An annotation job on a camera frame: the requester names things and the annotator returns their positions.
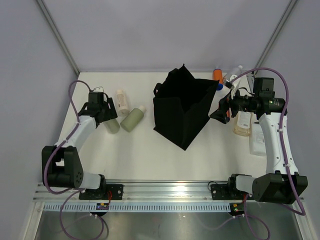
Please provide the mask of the amber liquid soap bottle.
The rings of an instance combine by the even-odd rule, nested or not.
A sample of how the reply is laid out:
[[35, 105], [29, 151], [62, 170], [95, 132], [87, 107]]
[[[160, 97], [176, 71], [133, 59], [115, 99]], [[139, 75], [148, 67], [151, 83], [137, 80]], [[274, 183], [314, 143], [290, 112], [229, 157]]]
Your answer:
[[248, 137], [251, 134], [252, 113], [239, 111], [234, 120], [233, 132], [236, 135]]

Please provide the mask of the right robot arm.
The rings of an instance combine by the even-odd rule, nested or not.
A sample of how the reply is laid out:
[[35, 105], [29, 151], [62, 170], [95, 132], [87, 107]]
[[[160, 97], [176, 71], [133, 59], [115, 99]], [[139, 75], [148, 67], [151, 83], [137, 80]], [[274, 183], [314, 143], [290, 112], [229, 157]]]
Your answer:
[[221, 185], [222, 197], [239, 198], [244, 193], [257, 202], [291, 205], [308, 186], [306, 176], [300, 175], [291, 154], [287, 132], [286, 100], [276, 98], [274, 79], [258, 77], [253, 95], [228, 93], [218, 103], [210, 118], [227, 124], [239, 113], [253, 113], [263, 132], [266, 151], [266, 173], [260, 177], [234, 173]]

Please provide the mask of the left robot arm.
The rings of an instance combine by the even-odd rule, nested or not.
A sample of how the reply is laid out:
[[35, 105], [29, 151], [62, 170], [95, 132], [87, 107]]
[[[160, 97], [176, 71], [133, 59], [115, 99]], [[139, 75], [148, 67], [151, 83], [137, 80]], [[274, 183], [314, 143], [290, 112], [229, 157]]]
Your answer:
[[106, 179], [102, 174], [84, 171], [79, 152], [100, 124], [116, 120], [115, 105], [106, 93], [92, 90], [80, 111], [73, 101], [70, 103], [76, 122], [63, 140], [42, 149], [42, 182], [54, 195], [76, 189], [100, 200], [108, 194]]

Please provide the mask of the green bottle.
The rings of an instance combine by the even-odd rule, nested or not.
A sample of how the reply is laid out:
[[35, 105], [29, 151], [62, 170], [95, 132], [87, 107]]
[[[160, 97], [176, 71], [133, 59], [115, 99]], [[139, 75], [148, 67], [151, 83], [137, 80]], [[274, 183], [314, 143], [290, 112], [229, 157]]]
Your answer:
[[147, 109], [144, 105], [134, 108], [120, 123], [120, 126], [130, 133], [144, 118]]
[[103, 125], [109, 134], [117, 134], [120, 130], [120, 125], [116, 118], [103, 122]]

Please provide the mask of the orange tube blue cap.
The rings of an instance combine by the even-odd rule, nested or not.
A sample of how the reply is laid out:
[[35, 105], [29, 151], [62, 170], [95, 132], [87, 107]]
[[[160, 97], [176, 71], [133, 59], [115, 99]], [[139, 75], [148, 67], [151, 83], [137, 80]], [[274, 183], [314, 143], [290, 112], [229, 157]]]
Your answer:
[[220, 91], [220, 90], [222, 90], [222, 89], [223, 89], [223, 84], [219, 83], [219, 84], [217, 85], [216, 90], [217, 90], [217, 91]]

